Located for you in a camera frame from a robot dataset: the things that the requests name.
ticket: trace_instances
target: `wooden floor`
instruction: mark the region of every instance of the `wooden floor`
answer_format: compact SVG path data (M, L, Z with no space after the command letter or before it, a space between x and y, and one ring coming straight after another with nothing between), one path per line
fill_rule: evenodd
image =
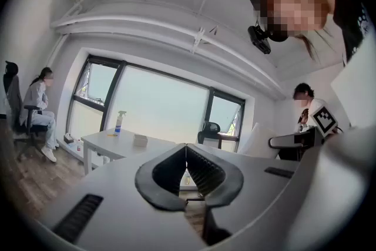
M9 200L18 210L37 219L40 212L49 202L58 197L64 190L76 184L84 177L83 163L63 149L53 153L56 163L42 161L37 150L30 148L21 163L16 154L22 149L19 143L17 150L12 141L12 134L5 120L0 120L0 177L2 185L8 193ZM181 198L196 198L195 192L181 192ZM187 220L198 234L202 233L204 220L204 202L191 201L186 208Z

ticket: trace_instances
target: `white pants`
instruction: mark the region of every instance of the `white pants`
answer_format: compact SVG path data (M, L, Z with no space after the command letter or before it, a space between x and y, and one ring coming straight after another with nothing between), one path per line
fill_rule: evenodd
M33 114L31 125L47 126L46 147L55 149L56 147L56 122L55 114L51 111L42 111L42 114Z

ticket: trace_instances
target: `window frame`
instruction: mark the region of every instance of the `window frame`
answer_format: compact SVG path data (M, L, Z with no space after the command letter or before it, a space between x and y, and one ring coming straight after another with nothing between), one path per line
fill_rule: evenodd
M111 81L110 87L108 89L108 93L106 95L106 100L105 100L105 103L104 103L103 106L98 104L98 103L91 102L87 99L81 98L80 96L76 95L76 91L77 91L80 79L83 76L83 73L84 73L84 71L85 71L85 69L86 69L86 67L89 63L95 63L95 64L100 64L100 65L116 68L115 75L114 75L114 77ZM85 63L82 66L80 74L77 78L75 88L73 90L72 97L70 99L70 104L69 104L69 109L68 109L68 117L67 117L67 120L66 120L66 129L65 129L66 133L69 133L69 125L71 123L71 114L72 114L72 108L73 108L73 102L74 101L80 102L80 103L82 103L82 104L84 104L88 107L91 107L91 108L97 110L97 111L101 111L103 113L103 115L102 115L102 121L100 123L99 131L104 130L105 125L106 125L106 121L107 121L107 117L108 117L107 115L108 115L108 112L109 112L109 109L110 109L110 106L111 106L111 103L112 103L112 100L113 100L114 92L116 90L116 87L118 86L118 83L120 81L120 78L121 78L123 71L124 71L126 66L136 67L136 68L139 68L139 69L142 69L142 70L145 70L145 71L154 72L154 73L157 73L157 74L160 74L160 75L168 76L168 77L173 78L173 79L177 79L179 81L189 83L191 85L195 85L195 86L199 86L199 87L207 89L209 91L209 97L208 97L208 100L207 100L205 114L204 114L204 120L205 121L209 121L209 119L210 119L210 113L212 111L213 100L214 100L215 96L218 97L218 98L222 98L222 99L225 99L227 101L239 104L240 105L240 110L239 110L239 112L240 112L240 116L239 116L240 117L240 124L239 124L239 128L237 128L238 135L237 136L221 135L222 140L237 142L236 147L235 147L235 152L237 152L237 146L239 144L239 140L240 140L240 136L241 136L241 129L242 129L242 126L243 126L243 119L244 119L244 106L245 106L245 103L246 103L246 101L244 99L240 99L240 98L233 96L229 93L220 91L220 90L218 90L214 87L209 87L209 86L206 86L204 84L197 83L195 81L191 81L189 79L182 78L181 76L172 75L171 73L168 73L168 72L160 71L160 70L157 70L157 69L153 69L153 68L150 68L150 67L146 67L146 66L142 66L142 65L138 65L138 64L134 64L134 63L128 63L126 61L110 59L110 58L105 58L105 57L101 57L101 56L94 56L94 55L89 55L87 57Z
M215 96L218 97L218 98L225 99L229 102L237 103L238 105L240 105L240 109L239 109L240 115L238 117L238 118L240 118L240 123L239 123L239 128L237 128L238 135L237 136L228 136L228 135L222 135L221 133L219 133L219 135L221 135L221 137L222 137L222 140L237 142L236 147L235 147L235 152L237 152L237 147L239 145L239 140L240 140L240 136L241 136L241 129L243 127L244 107L245 107L246 101L244 99L237 98L236 96L233 96L229 93L215 89L214 87L210 87L209 88L209 99L207 101L205 118L204 118L205 121L210 120L210 114L212 112L213 101L214 101Z
M81 98L80 96L76 95L76 91L78 89L78 85L80 83L81 77L83 76L83 73L85 72L86 67L90 63L108 66L108 67L111 67L111 68L116 68L116 72L115 72L115 74L112 78L110 87L109 87L107 95L106 95L106 100L105 100L105 103L103 104L103 106L98 104L98 103L91 102L91 101L89 101L85 98ZM65 126L65 132L66 133L69 133L69 125L71 123L71 115L72 115L72 108L73 108L73 102L74 101L80 102L80 103L82 103L82 104L84 104L84 105L86 105L90 108L93 108L97 111L101 111L103 113L102 114L102 120L100 122L100 128L99 128L99 131L103 131L103 129L105 127L107 113L108 113L108 110L109 110L109 107L110 107L110 104L111 104L112 95L115 91L115 87L116 87L116 85L119 81L120 75L122 74L125 66L126 66L126 61L115 60L115 59L104 58L104 57L101 57L101 56L93 56L93 55L89 55L86 58L86 61L83 64L82 69L80 71L80 74L77 78L75 88L73 90L72 98L70 100L69 109L68 109L68 118L66 120L66 126Z

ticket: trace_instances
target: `white table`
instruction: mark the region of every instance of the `white table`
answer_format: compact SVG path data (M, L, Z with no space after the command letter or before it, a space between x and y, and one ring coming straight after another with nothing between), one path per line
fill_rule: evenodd
M117 136L108 136L114 134L114 131L115 129L109 129L81 138L83 141L83 166L86 175L92 170L92 150L109 157L110 160L116 160L143 152L161 149L168 151L176 145L171 141L147 137L146 147L134 146L133 137L136 133L122 129Z

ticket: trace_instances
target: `window glass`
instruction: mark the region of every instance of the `window glass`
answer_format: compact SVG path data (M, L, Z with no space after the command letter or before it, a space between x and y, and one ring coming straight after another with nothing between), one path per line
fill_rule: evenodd
M209 121L219 124L221 134L238 136L236 123L240 115L239 110L239 104L215 96Z
M176 143L196 143L206 109L207 89L127 66L109 111L107 129L126 111L122 129Z
M80 79L76 95L104 105L116 68L88 63Z
M69 133L75 139L99 132L103 113L80 102L73 101Z

